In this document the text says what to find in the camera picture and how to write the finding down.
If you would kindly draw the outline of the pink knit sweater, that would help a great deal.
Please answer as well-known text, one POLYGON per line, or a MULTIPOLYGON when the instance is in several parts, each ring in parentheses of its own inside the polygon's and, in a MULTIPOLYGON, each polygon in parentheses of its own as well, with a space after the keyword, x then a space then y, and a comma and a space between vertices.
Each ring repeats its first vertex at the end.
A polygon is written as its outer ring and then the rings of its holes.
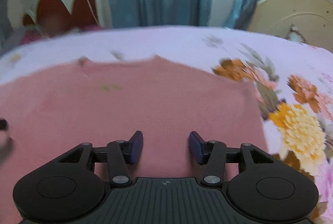
POLYGON ((1 223, 18 223, 12 191, 29 172, 83 142, 143 133, 134 174, 188 177, 192 131, 229 147, 266 149, 255 87, 154 57, 48 68, 1 86, 10 142, 1 155, 1 223))

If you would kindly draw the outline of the pile of clothes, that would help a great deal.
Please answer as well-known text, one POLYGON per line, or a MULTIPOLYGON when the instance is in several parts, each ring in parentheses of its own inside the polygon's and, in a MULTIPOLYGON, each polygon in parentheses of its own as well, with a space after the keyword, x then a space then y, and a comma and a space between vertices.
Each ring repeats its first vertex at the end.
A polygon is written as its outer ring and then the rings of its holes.
POLYGON ((16 38, 15 43, 18 45, 30 44, 34 41, 40 41, 44 39, 57 38, 65 35, 71 34, 83 34, 88 32, 96 32, 105 30, 105 27, 99 25, 89 25, 89 26, 70 26, 66 29, 58 29, 55 31, 45 30, 39 26, 27 26, 20 27, 13 31, 11 36, 16 38))

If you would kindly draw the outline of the pink floral bed sheet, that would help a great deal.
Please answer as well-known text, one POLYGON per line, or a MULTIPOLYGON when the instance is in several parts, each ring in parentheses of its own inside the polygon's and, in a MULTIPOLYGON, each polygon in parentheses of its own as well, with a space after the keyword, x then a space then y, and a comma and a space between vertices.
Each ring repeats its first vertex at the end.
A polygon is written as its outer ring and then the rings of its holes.
POLYGON ((151 27, 73 34, 1 57, 1 86, 70 63, 154 57, 255 87, 267 150, 319 189, 316 223, 332 223, 332 53, 222 28, 151 27))

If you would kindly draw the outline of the red heart-shaped headboard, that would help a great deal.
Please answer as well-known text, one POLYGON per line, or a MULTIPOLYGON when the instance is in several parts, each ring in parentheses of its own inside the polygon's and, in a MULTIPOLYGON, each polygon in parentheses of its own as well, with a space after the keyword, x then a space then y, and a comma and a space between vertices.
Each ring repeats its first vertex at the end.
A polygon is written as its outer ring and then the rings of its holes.
POLYGON ((64 18, 70 26, 105 26, 102 0, 35 0, 21 18, 23 26, 39 26, 49 16, 64 18))

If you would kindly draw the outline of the cream round headboard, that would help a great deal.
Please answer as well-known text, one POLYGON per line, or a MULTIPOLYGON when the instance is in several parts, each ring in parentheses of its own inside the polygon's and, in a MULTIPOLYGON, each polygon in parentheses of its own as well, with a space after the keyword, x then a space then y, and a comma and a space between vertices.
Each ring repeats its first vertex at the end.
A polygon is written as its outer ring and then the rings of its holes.
POLYGON ((329 0, 260 0, 247 30, 285 39, 291 24, 308 44, 332 51, 332 2, 329 0))

